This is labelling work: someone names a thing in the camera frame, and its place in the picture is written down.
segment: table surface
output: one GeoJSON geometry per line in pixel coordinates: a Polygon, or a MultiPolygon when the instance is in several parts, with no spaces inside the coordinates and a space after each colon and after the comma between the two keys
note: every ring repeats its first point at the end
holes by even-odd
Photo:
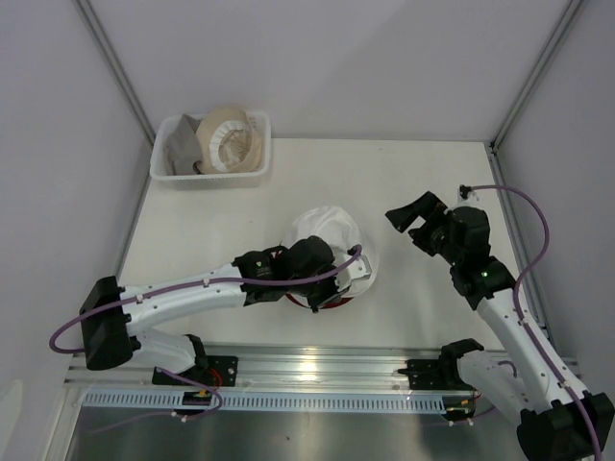
{"type": "MultiPolygon", "coordinates": [[[[209,343],[438,349],[472,337],[487,349],[502,349],[454,290],[446,262],[424,255],[384,218],[427,190],[453,205],[460,184],[492,183],[482,144],[274,139],[272,145],[272,174],[257,188],[176,190],[151,182],[121,283],[199,274],[274,246],[297,216],[324,205],[342,206],[375,240],[381,257],[376,281],[350,303],[318,314],[282,299],[203,312],[160,329],[209,343]]],[[[480,205],[489,215],[493,255],[516,277],[497,195],[481,192],[480,205]]]]}

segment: white plastic basket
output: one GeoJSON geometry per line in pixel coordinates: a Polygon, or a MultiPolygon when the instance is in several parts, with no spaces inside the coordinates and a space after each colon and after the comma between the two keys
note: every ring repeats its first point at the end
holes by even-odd
{"type": "MultiPolygon", "coordinates": [[[[150,176],[153,180],[164,181],[178,188],[218,188],[218,187],[256,187],[266,178],[271,167],[271,124],[269,116],[261,111],[246,110],[250,125],[262,137],[262,155],[258,170],[250,173],[223,173],[219,175],[169,175],[166,171],[162,146],[166,137],[177,128],[180,115],[165,118],[154,142],[150,160],[150,176]]],[[[203,120],[204,114],[190,114],[197,120],[203,120]]]]}

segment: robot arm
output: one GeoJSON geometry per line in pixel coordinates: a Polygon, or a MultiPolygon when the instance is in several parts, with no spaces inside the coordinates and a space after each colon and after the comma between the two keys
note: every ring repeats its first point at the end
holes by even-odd
{"type": "Polygon", "coordinates": [[[167,334],[154,326],[204,310],[275,302],[286,293],[306,297],[318,312],[325,303],[338,301],[355,279],[370,275],[360,251],[334,257],[324,240],[312,236],[290,249],[249,252],[186,279],[126,287],[119,287],[115,277],[100,279],[80,313],[108,303],[122,305],[81,322],[86,365],[107,370],[130,362],[198,381],[208,368],[200,338],[167,334]]]}
{"type": "Polygon", "coordinates": [[[453,343],[442,350],[443,355],[445,350],[458,351],[446,357],[455,367],[451,375],[479,389],[517,426],[528,459],[573,461],[592,454],[589,425],[603,449],[615,408],[605,394],[590,394],[568,370],[525,302],[515,305],[516,280],[491,255],[489,221],[478,208],[476,192],[461,186],[459,201],[451,208],[427,192],[408,206],[388,211],[386,217],[399,232],[419,217],[425,220],[409,231],[414,245],[450,264],[455,290],[496,333],[519,370],[515,378],[476,341],[461,341],[462,347],[453,343]],[[579,405],[591,421],[584,420],[579,405]]]}

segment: purple cable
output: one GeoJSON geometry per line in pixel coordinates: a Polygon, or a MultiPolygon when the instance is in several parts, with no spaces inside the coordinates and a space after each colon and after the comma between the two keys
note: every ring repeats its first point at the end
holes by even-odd
{"type": "MultiPolygon", "coordinates": [[[[355,245],[352,248],[352,250],[355,253],[353,254],[353,256],[348,261],[340,264],[335,269],[332,269],[329,272],[326,272],[325,274],[321,274],[319,276],[308,277],[306,279],[295,279],[295,280],[258,280],[258,279],[243,279],[243,278],[240,278],[240,277],[219,277],[217,279],[210,279],[209,280],[209,284],[236,282],[236,283],[247,283],[247,284],[250,284],[250,285],[261,285],[261,286],[297,286],[297,285],[307,285],[309,283],[315,283],[317,281],[328,279],[329,277],[334,277],[337,274],[339,274],[340,272],[342,272],[344,269],[346,269],[348,266],[350,266],[353,262],[355,262],[361,256],[361,252],[363,251],[363,247],[361,247],[360,245],[355,245]]],[[[187,281],[187,282],[184,282],[184,283],[178,283],[176,285],[167,286],[165,288],[159,288],[157,290],[152,290],[152,291],[149,291],[147,293],[143,293],[143,298],[149,299],[149,298],[153,298],[153,297],[158,296],[158,295],[162,295],[164,293],[170,293],[170,292],[173,292],[173,291],[184,290],[186,288],[193,288],[195,286],[203,286],[203,280],[199,279],[199,280],[195,280],[195,281],[187,281]]],[[[125,300],[114,301],[113,303],[103,304],[101,306],[93,308],[92,310],[88,311],[85,314],[79,315],[78,317],[75,317],[74,319],[66,322],[64,325],[62,325],[56,331],[54,331],[54,333],[49,338],[49,349],[51,349],[53,352],[56,352],[56,353],[69,353],[69,354],[73,354],[73,353],[85,352],[86,350],[83,349],[83,348],[79,348],[79,349],[64,349],[64,348],[61,348],[61,347],[59,347],[56,344],[56,342],[58,341],[58,338],[65,331],[67,331],[69,328],[71,328],[71,327],[73,327],[73,326],[75,326],[77,324],[80,324],[83,320],[88,319],[88,318],[90,318],[90,317],[92,317],[94,315],[100,314],[101,312],[105,312],[105,311],[113,309],[115,307],[119,307],[121,305],[130,304],[130,303],[136,303],[136,296],[131,296],[130,298],[126,298],[125,300]]]]}
{"type": "MultiPolygon", "coordinates": [[[[222,404],[224,403],[224,400],[222,399],[222,396],[220,395],[220,393],[212,388],[209,387],[205,384],[201,384],[200,382],[196,382],[193,381],[192,379],[187,379],[183,376],[179,376],[176,375],[174,373],[169,372],[168,370],[164,370],[162,368],[159,368],[159,371],[164,373],[165,375],[172,377],[173,379],[177,379],[178,381],[184,382],[185,384],[188,384],[190,386],[194,386],[194,387],[198,387],[200,389],[204,389],[206,391],[208,391],[209,393],[211,393],[212,395],[216,396],[216,398],[218,399],[218,403],[217,405],[215,405],[213,408],[209,409],[209,410],[204,410],[201,413],[194,415],[194,416],[185,416],[182,417],[183,421],[194,421],[197,420],[199,418],[203,418],[205,416],[209,416],[212,413],[215,413],[216,411],[218,411],[220,408],[222,408],[222,404]]],[[[101,432],[107,432],[108,430],[112,430],[115,429],[117,427],[121,427],[122,425],[129,425],[130,423],[134,423],[136,421],[140,421],[140,420],[144,420],[146,418],[151,418],[154,416],[179,416],[179,415],[175,415],[174,411],[172,412],[168,412],[168,411],[156,411],[154,413],[145,413],[143,415],[137,415],[134,416],[132,418],[128,418],[124,421],[120,421],[119,423],[114,423],[112,425],[106,425],[104,427],[99,427],[98,429],[94,429],[89,431],[87,434],[88,435],[95,435],[95,434],[100,434],[101,432]]]]}
{"type": "MultiPolygon", "coordinates": [[[[549,243],[551,241],[551,232],[549,231],[549,224],[547,223],[547,218],[545,217],[545,214],[540,209],[540,206],[538,206],[538,204],[528,194],[526,194],[522,190],[517,189],[516,187],[512,187],[509,185],[491,184],[491,185],[472,186],[471,189],[472,190],[496,189],[496,190],[505,190],[507,192],[512,192],[513,194],[516,194],[522,197],[523,199],[525,199],[531,205],[531,207],[534,208],[534,210],[536,211],[536,214],[538,215],[538,217],[540,218],[540,221],[542,222],[542,226],[545,232],[545,241],[543,243],[542,249],[540,250],[538,255],[533,259],[533,261],[528,265],[528,267],[526,267],[523,271],[521,271],[521,274],[519,275],[519,278],[517,278],[517,281],[515,283],[515,286],[512,292],[512,300],[515,304],[515,311],[517,312],[517,315],[519,316],[519,320],[523,320],[525,319],[525,315],[523,313],[523,308],[521,307],[521,302],[519,300],[519,290],[521,289],[521,283],[523,282],[524,278],[536,266],[536,264],[542,259],[542,257],[547,252],[547,249],[549,248],[549,243]]],[[[559,368],[551,360],[547,352],[544,350],[544,348],[540,344],[538,337],[533,332],[533,330],[529,327],[529,325],[523,323],[523,326],[524,326],[526,333],[529,336],[529,339],[531,340],[535,348],[540,353],[540,356],[547,363],[549,368],[551,368],[551,371],[553,372],[555,377],[557,377],[559,382],[563,384],[566,381],[566,377],[561,373],[559,368]]],[[[589,417],[587,410],[583,406],[583,403],[580,401],[580,398],[577,396],[577,394],[575,394],[575,391],[573,391],[568,386],[563,386],[563,387],[564,389],[566,389],[566,392],[568,392],[568,395],[571,397],[571,399],[575,402],[575,405],[577,406],[578,411],[580,412],[583,420],[585,421],[585,425],[587,426],[587,431],[589,432],[589,437],[592,441],[595,461],[602,461],[603,456],[602,456],[602,451],[600,448],[600,442],[598,441],[598,434],[596,433],[596,429],[594,428],[594,425],[592,424],[592,420],[589,417]]]]}
{"type": "Polygon", "coordinates": [[[437,423],[429,423],[427,425],[421,425],[421,427],[452,427],[454,425],[469,425],[470,421],[474,421],[477,420],[479,418],[482,418],[483,416],[487,416],[491,413],[493,413],[494,411],[496,411],[496,407],[495,406],[490,406],[489,408],[487,408],[486,410],[484,410],[482,413],[479,413],[478,415],[474,415],[472,418],[468,418],[467,420],[461,420],[461,421],[456,421],[454,422],[452,425],[449,421],[439,421],[437,423]]]}
{"type": "Polygon", "coordinates": [[[498,365],[508,365],[510,368],[512,368],[512,375],[517,377],[517,367],[510,360],[501,360],[500,362],[498,362],[498,365]]]}

